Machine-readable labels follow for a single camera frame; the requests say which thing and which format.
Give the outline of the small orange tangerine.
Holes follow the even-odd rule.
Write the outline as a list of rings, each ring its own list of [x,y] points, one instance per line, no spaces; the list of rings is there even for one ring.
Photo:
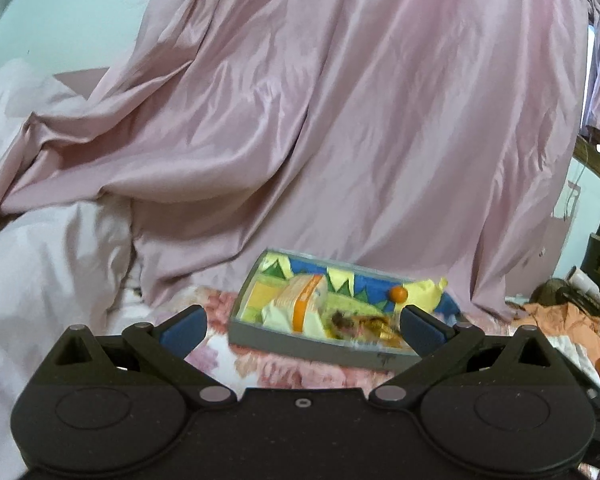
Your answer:
[[[402,285],[396,285],[389,289],[388,298],[394,304],[403,304],[408,298],[408,291]]]

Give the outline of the floral bed sheet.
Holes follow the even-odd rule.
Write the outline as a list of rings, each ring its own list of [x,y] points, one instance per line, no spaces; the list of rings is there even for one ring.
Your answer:
[[[152,308],[147,319],[158,325],[192,304],[203,307],[208,320],[207,333],[204,341],[186,356],[186,361],[237,394],[248,388],[360,388],[370,392],[393,376],[391,372],[299,360],[231,344],[228,319],[235,299],[234,292],[187,287]]]

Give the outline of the white pink duvet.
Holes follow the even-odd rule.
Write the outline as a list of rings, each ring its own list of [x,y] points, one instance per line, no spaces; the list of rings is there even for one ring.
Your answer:
[[[0,479],[23,461],[10,434],[15,402],[64,329],[106,324],[129,269],[131,207],[94,179],[50,178],[62,148],[84,148],[144,102],[155,86],[106,74],[80,96],[27,62],[0,68]]]

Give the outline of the grey cardboard tray box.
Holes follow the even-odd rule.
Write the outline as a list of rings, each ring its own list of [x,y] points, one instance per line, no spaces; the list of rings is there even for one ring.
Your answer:
[[[262,326],[262,309],[291,278],[299,274],[326,275],[328,299],[323,323],[327,339],[283,334]],[[321,260],[281,249],[267,249],[253,263],[242,284],[228,321],[228,340],[238,346],[297,359],[400,372],[419,359],[400,331],[401,311],[412,304],[406,301],[394,304],[388,298],[391,287],[404,286],[406,283],[411,282],[352,264]],[[329,328],[330,317],[336,311],[383,316],[402,336],[406,347],[387,348],[364,344],[355,338],[337,338]],[[460,308],[445,291],[440,304],[428,314],[440,318],[445,324],[454,324],[460,316]]]

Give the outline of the orange cloth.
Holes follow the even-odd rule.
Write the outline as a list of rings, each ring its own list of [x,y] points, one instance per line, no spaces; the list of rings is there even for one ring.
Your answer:
[[[523,325],[536,326],[556,350],[600,388],[600,318],[582,312],[574,304],[525,304],[524,312],[512,323],[509,333]]]

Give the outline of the pink satin curtain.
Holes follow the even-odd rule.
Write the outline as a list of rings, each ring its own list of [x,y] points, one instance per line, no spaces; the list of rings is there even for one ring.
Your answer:
[[[133,206],[140,287],[234,290],[268,247],[510,318],[506,274],[570,164],[585,0],[150,0],[87,101],[55,94],[0,158],[0,214]]]

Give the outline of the gold candy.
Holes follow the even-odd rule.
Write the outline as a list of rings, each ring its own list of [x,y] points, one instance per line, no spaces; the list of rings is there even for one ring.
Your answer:
[[[377,344],[387,348],[404,349],[406,343],[402,336],[383,316],[355,315],[354,338],[364,344]]]

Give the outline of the dark wrapped candy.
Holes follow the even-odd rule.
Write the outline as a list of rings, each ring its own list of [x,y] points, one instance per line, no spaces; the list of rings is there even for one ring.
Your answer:
[[[329,320],[329,328],[339,339],[354,339],[365,332],[364,316],[336,311]]]

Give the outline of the orange white snack packet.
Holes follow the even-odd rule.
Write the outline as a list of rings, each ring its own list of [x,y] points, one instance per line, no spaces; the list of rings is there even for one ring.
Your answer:
[[[262,309],[262,326],[283,334],[327,339],[323,323],[327,299],[325,274],[296,275]]]

